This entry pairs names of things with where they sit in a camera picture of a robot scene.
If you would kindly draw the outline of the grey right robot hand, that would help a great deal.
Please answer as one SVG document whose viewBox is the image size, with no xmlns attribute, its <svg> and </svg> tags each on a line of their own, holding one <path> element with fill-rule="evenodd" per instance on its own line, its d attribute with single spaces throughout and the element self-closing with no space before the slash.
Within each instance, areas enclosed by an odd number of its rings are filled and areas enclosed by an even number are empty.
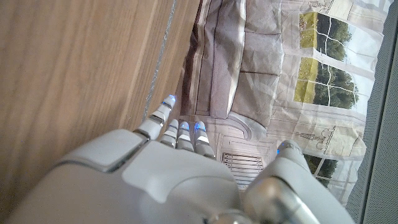
<svg viewBox="0 0 398 224">
<path fill-rule="evenodd" d="M 63 156 L 8 223 L 351 223 L 291 140 L 241 194 L 205 125 L 170 119 L 168 96 L 134 131 L 110 131 Z"/>
</svg>

